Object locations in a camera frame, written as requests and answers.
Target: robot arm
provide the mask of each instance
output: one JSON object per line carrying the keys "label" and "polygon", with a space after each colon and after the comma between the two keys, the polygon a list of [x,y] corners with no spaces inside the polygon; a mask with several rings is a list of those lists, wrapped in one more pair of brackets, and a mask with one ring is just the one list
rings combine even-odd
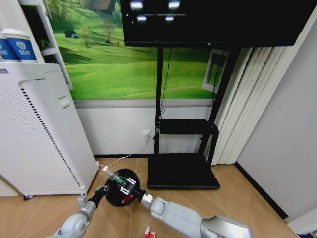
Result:
{"label": "robot arm", "polygon": [[119,194],[123,194],[125,198],[130,198],[130,201],[126,203],[127,205],[137,198],[145,208],[150,209],[153,217],[188,237],[252,238],[251,231],[246,225],[220,216],[203,219],[196,211],[190,208],[165,201],[160,197],[153,198],[152,195],[144,190],[140,190],[136,186],[136,181],[132,178],[125,178],[118,172],[109,173],[111,174],[110,180],[115,181],[112,183],[115,186],[111,186],[111,183],[109,185],[106,183],[97,188],[95,195],[87,203],[81,200],[78,201],[79,204],[82,204],[78,213],[70,216],[52,238],[82,238],[101,198],[111,195],[112,191],[115,193],[117,191]]}
{"label": "robot arm", "polygon": [[244,224],[221,216],[203,219],[196,211],[160,197],[152,200],[150,211],[156,219],[191,238],[252,237],[250,229]]}

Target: green grass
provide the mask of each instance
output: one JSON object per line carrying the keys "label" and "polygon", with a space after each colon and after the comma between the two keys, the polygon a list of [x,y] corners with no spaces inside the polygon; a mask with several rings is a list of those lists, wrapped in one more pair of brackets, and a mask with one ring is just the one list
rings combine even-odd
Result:
{"label": "green grass", "polygon": [[[104,18],[115,26],[111,45],[105,42]],[[125,47],[121,22],[104,13],[73,6],[67,20],[59,22],[53,18],[51,24],[74,87],[73,99],[155,98],[157,50]],[[89,47],[80,34],[83,26],[91,30]],[[76,31],[80,39],[66,38],[65,30]],[[168,54],[169,49],[165,49],[163,86]],[[210,98],[212,93],[202,89],[208,57],[209,50],[173,48],[165,98]]]}

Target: wooden floor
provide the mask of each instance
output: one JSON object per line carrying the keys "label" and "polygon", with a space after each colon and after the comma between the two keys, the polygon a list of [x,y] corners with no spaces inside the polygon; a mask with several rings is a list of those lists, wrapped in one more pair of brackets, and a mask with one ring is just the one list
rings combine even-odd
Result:
{"label": "wooden floor", "polygon": [[[108,165],[115,159],[99,159]],[[147,159],[123,159],[113,170],[129,168],[139,176],[141,189],[147,189]],[[214,191],[148,190],[154,196],[177,202],[196,210],[202,217],[223,215],[248,224],[255,238],[298,237],[263,200],[234,166],[217,165],[212,170],[221,188]],[[106,177],[99,171],[88,193],[103,184]],[[55,233],[63,222],[77,211],[77,195],[37,196],[28,201],[22,197],[0,198],[1,238],[43,238]],[[137,201],[124,208],[102,200],[88,226],[86,238],[142,238],[146,226],[156,231],[157,238],[182,238],[180,233],[155,220]]]}

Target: black tv stand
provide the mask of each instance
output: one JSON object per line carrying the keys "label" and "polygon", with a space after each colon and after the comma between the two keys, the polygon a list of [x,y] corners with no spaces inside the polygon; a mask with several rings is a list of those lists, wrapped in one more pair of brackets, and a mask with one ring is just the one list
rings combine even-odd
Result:
{"label": "black tv stand", "polygon": [[[163,72],[163,47],[158,47],[157,87],[155,110],[154,154],[149,157],[148,188],[150,189],[219,189],[220,185],[211,171],[211,163],[218,139],[218,128],[214,124],[224,93],[228,86],[240,47],[232,47],[224,69],[218,93],[208,120],[205,119],[160,119],[160,102]],[[160,134],[201,134],[197,153],[160,154]],[[203,153],[209,136],[212,135],[207,160]]]}

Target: white vertical blinds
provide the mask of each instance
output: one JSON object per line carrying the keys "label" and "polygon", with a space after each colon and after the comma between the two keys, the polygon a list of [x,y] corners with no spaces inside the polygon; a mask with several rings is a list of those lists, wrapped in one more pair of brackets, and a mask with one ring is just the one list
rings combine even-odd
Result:
{"label": "white vertical blinds", "polygon": [[249,49],[246,66],[240,65],[242,75],[231,77],[237,87],[226,92],[226,105],[217,118],[219,138],[212,165],[235,163],[316,17],[317,8],[294,46]]}

